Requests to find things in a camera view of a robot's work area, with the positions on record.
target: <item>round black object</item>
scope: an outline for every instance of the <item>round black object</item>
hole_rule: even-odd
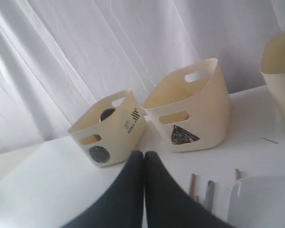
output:
[[[100,122],[104,121],[106,118],[112,115],[114,111],[115,111],[115,108],[108,108],[104,110],[100,115]]]
[[[89,149],[91,158],[98,163],[106,163],[110,160],[109,152],[102,146],[93,146]]]

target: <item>white table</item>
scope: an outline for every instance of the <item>white table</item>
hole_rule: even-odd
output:
[[[233,114],[225,141],[210,150],[172,153],[152,123],[138,148],[155,150],[188,191],[216,182],[213,212],[226,219],[234,169],[244,176],[285,175],[285,126],[265,86],[231,95]],[[89,207],[109,187],[123,164],[96,168],[70,137],[40,145],[0,182],[0,228],[58,228]]]

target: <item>black triangle sticker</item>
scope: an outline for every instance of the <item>black triangle sticker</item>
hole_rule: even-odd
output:
[[[171,142],[174,145],[182,145],[184,143],[191,143],[195,142],[197,140],[200,140],[199,137],[197,137],[194,134],[191,134],[190,132],[186,131],[185,129],[173,125],[173,131],[171,135]]]

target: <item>white plastic container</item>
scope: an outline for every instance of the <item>white plastic container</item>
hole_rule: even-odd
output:
[[[102,112],[125,97],[102,122]],[[131,89],[108,96],[93,105],[69,130],[72,138],[98,167],[125,161],[135,149],[146,121]]]
[[[207,70],[208,77],[187,82],[185,76]],[[174,152],[203,150],[226,136],[231,100],[215,58],[166,76],[143,108]]]
[[[285,120],[285,32],[268,42],[261,73]]]

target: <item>white fabric backdrop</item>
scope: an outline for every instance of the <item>white fabric backdrop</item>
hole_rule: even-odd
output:
[[[0,0],[0,152],[51,140],[97,100],[142,101],[169,72],[217,57],[231,93],[264,84],[285,0]]]

